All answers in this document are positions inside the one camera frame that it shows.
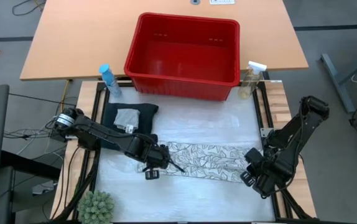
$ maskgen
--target clear spray bottle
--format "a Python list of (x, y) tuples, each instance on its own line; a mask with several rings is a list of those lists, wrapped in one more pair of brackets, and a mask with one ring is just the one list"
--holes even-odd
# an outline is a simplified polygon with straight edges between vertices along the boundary
[(238, 95), (242, 99), (248, 99), (256, 89), (256, 85), (262, 79), (262, 73), (266, 71), (267, 65), (249, 61), (248, 72), (239, 88)]

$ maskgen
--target white leaf pattern fabric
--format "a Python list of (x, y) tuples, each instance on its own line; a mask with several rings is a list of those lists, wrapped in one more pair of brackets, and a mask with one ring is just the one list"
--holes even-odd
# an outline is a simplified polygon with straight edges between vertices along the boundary
[[(172, 160), (185, 170), (185, 173), (182, 173), (169, 164), (167, 169), (159, 170), (160, 174), (231, 182), (242, 182), (240, 175), (248, 166), (244, 155), (254, 147), (254, 143), (213, 146), (160, 141), (158, 144), (168, 146)], [(146, 165), (140, 162), (137, 171), (142, 172), (145, 167)]]

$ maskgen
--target white plastic sheet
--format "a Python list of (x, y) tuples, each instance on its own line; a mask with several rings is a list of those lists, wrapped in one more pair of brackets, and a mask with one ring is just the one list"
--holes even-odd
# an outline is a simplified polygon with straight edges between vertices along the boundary
[[(261, 147), (253, 99), (240, 100), (234, 88), (227, 101), (145, 95), (122, 88), (110, 103), (159, 106), (152, 132), (160, 140)], [(242, 183), (162, 175), (145, 180), (137, 162), (102, 149), (96, 189), (115, 201), (112, 222), (250, 222), (274, 220), (271, 200)]]

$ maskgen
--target desk leg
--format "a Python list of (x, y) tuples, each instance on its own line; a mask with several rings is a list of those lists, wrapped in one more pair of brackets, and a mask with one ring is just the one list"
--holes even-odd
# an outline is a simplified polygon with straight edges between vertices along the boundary
[(10, 152), (1, 151), (0, 166), (12, 166), (14, 170), (34, 174), (52, 180), (58, 180), (61, 170), (53, 166), (36, 162)]
[(347, 113), (354, 112), (355, 107), (353, 101), (351, 100), (348, 94), (345, 83), (357, 73), (357, 62), (345, 72), (337, 72), (335, 66), (333, 65), (327, 54), (321, 55), (321, 61), (325, 64), (325, 67), (327, 68), (332, 82), (335, 85), (337, 92), (339, 93), (341, 102), (344, 104)]

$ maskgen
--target wooden table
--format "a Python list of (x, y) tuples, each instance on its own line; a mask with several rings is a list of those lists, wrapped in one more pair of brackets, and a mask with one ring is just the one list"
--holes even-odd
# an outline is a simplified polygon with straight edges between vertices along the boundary
[(143, 12), (227, 18), (241, 25), (241, 69), (248, 61), (269, 70), (308, 68), (282, 0), (237, 0), (212, 6), (201, 0), (48, 0), (32, 41), (21, 80), (98, 78), (108, 63), (117, 75), (137, 18)]
[[(77, 108), (82, 109), (83, 112), (88, 117), (91, 117), (93, 111), (94, 99), (96, 95), (96, 86), (97, 86), (97, 82), (83, 82), (80, 89)], [(288, 121), (292, 119), (290, 115), (288, 103), (286, 100), (284, 86), (282, 82), (266, 82), (266, 90), (267, 90), (270, 110), (272, 113), (274, 127), (282, 128)], [(104, 100), (104, 96), (101, 95), (100, 103), (98, 105), (98, 114), (96, 116), (97, 122), (100, 122), (101, 119), (102, 107), (104, 105), (103, 100)], [(266, 114), (262, 106), (263, 102), (261, 97), (259, 97), (259, 100), (260, 100), (259, 103), (261, 104), (263, 123), (266, 123), (267, 122)], [(62, 197), (61, 205), (57, 210), (56, 216), (63, 210), (62, 205), (65, 202), (65, 192), (67, 189), (66, 186), (67, 186), (68, 164), (76, 148), (77, 148), (77, 140), (73, 140), (68, 143), (67, 150), (65, 152), (64, 170), (62, 170), (62, 172), (64, 172), (64, 182), (63, 182), (64, 185), (63, 186), (61, 184), (58, 185), (54, 198), (53, 209), (52, 209), (52, 214), (53, 214), (57, 208), (58, 201), (60, 200), (61, 187), (63, 187), (63, 197)], [(72, 160), (71, 171), (70, 171), (70, 182), (69, 182), (68, 194), (67, 194), (68, 202), (70, 201), (74, 193), (75, 186), (80, 176), (84, 153), (85, 153), (84, 150), (79, 150), (75, 154), (75, 157)], [(90, 159), (89, 162), (90, 163), (88, 168), (90, 169), (93, 160)], [(296, 199), (298, 204), (309, 215), (315, 217), (315, 209), (311, 198), (310, 189), (308, 187), (307, 176), (305, 175), (305, 170), (302, 160), (299, 160), (299, 165), (297, 166), (297, 173), (294, 181), (289, 187), (289, 192), (293, 195), (293, 197)], [(283, 200), (281, 195), (278, 195), (278, 201), (279, 201), (280, 214), (282, 217), (285, 217), (285, 207), (283, 206)]]

